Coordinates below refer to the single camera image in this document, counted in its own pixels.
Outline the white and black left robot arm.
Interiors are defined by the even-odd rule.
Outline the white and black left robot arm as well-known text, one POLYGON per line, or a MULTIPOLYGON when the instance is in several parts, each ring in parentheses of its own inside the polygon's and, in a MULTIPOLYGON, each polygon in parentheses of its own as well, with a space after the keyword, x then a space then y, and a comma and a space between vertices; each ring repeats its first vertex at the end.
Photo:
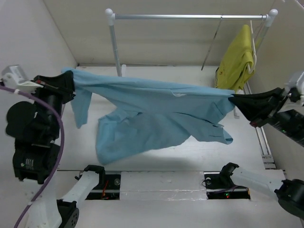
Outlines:
POLYGON ((17 66, 2 74, 0 87, 28 98, 14 104, 7 112, 6 134, 15 140, 13 169, 26 188, 29 203, 28 228, 73 228, 79 208, 93 188, 105 185, 105 169, 88 165, 77 183, 62 198, 56 198, 52 180, 61 160, 65 142, 61 120, 62 107, 73 100, 73 73, 28 80, 17 66))

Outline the light blue trousers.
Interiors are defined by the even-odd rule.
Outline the light blue trousers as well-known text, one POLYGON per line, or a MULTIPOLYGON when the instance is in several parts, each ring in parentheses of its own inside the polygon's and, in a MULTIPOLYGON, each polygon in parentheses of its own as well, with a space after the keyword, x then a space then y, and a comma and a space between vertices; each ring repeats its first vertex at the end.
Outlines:
POLYGON ((98 119, 95 150, 101 164, 178 146, 190 137, 199 142, 233 142, 220 124, 234 109, 231 90, 77 69, 71 72, 76 93, 71 106, 77 128, 88 121, 92 95, 115 106, 98 119))

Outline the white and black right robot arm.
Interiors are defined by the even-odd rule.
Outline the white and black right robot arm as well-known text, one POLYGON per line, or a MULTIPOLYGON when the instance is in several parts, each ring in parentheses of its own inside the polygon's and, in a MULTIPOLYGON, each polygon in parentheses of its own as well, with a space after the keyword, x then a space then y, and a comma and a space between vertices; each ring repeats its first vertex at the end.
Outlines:
MULTIPOLYGON (((304 104, 304 93, 296 88, 276 88, 251 94, 234 94, 229 101, 250 121, 253 127, 271 125, 286 137, 303 146, 304 116, 287 105, 304 104)), ((243 186, 276 200, 288 213, 304 218, 304 182, 299 179, 278 180, 245 170, 235 163, 226 164, 219 173, 225 187, 243 186)))

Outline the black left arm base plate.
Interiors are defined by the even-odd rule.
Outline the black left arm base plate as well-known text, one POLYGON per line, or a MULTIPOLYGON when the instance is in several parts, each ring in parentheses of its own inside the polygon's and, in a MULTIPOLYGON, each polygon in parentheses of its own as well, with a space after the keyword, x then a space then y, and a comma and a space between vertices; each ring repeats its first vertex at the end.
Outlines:
POLYGON ((106 173, 103 185, 94 187, 86 200, 119 200, 120 199, 120 173, 106 173))

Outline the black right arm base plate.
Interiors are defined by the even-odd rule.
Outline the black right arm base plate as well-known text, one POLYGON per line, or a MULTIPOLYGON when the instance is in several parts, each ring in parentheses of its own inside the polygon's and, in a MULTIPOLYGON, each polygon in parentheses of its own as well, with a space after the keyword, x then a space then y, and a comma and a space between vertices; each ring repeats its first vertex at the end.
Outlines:
POLYGON ((204 172, 202 186, 206 188, 208 200, 250 200, 248 188, 225 184, 219 179, 219 172, 204 172))

